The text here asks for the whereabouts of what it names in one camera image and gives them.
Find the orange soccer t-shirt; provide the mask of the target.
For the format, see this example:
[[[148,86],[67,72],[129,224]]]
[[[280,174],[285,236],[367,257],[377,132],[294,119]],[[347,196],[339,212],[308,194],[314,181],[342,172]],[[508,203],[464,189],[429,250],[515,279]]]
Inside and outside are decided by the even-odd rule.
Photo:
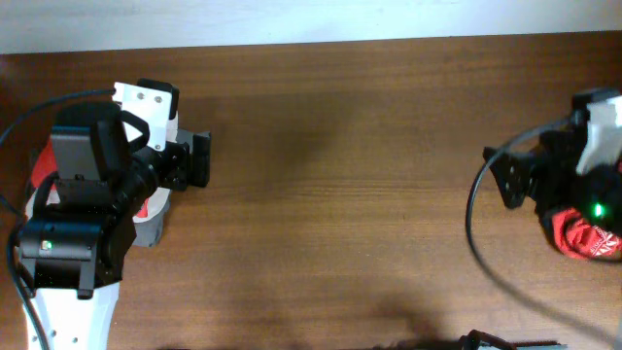
[[[57,170],[56,160],[52,149],[52,140],[49,139],[46,146],[38,155],[31,176],[30,183],[38,189],[42,182],[54,171]]]

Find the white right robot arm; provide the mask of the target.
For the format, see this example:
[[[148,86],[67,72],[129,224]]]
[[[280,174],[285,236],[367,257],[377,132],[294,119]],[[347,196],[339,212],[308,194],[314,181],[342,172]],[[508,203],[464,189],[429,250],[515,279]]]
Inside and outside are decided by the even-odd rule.
[[[556,215],[621,234],[621,91],[601,87],[571,99],[570,114],[538,126],[498,148],[486,147],[467,210],[483,175],[491,171],[503,205],[529,198],[540,224],[553,229]]]

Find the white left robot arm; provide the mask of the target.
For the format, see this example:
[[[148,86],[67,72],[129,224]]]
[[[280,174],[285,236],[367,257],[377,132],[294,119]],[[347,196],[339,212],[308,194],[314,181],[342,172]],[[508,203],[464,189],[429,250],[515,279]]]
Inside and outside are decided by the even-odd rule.
[[[57,114],[56,168],[13,233],[30,348],[106,348],[134,216],[159,188],[207,186],[210,132],[184,132],[162,151],[149,147],[149,137],[147,122],[113,102]]]

